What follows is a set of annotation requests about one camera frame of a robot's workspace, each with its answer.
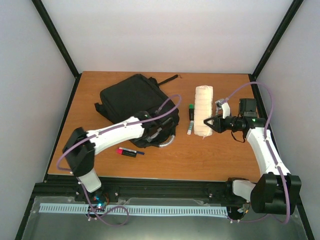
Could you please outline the beige fabric pencil case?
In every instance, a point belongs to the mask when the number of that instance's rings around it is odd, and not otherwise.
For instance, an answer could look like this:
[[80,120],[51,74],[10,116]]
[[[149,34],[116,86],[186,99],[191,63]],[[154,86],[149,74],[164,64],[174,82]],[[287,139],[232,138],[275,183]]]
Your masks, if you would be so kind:
[[195,88],[193,132],[202,138],[213,134],[213,130],[204,124],[204,120],[212,117],[213,96],[214,91],[212,86],[201,85]]

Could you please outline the black student bag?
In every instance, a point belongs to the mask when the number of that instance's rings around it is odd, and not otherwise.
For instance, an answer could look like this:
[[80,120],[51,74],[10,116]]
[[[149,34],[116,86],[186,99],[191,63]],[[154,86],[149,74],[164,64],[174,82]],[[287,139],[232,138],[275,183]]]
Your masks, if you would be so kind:
[[[174,102],[160,89],[160,86],[170,82],[179,75],[176,74],[160,83],[153,77],[147,78],[142,74],[134,74],[110,87],[103,89],[99,96],[101,103],[95,103],[95,110],[113,124],[118,124],[135,114],[146,111],[152,118],[158,117],[175,107]],[[165,142],[156,142],[143,147],[142,141],[130,140],[138,148],[166,147],[173,143],[176,127],[179,124],[179,110],[169,113],[173,117],[174,129]]]

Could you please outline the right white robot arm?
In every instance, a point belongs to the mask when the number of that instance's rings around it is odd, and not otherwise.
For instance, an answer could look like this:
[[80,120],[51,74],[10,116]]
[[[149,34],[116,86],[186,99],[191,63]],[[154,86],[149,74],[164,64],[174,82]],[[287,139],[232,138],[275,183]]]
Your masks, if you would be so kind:
[[302,186],[301,179],[292,175],[282,162],[266,119],[258,116],[256,100],[241,98],[236,116],[231,114],[230,106],[224,99],[215,104],[221,113],[205,119],[204,124],[217,133],[241,132],[242,142],[250,144],[260,172],[257,183],[229,178],[227,195],[245,199],[255,213],[292,215]]

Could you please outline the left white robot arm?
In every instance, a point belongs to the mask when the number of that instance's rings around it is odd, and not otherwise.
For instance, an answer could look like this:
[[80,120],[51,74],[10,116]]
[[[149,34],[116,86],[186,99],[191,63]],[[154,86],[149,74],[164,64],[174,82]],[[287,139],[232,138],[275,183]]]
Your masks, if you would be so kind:
[[86,189],[92,201],[103,198],[104,188],[94,169],[95,156],[102,151],[125,141],[142,141],[142,146],[155,145],[156,138],[175,126],[172,116],[152,118],[146,111],[136,113],[128,119],[108,127],[84,131],[79,127],[67,141],[62,156],[66,159],[71,172]]

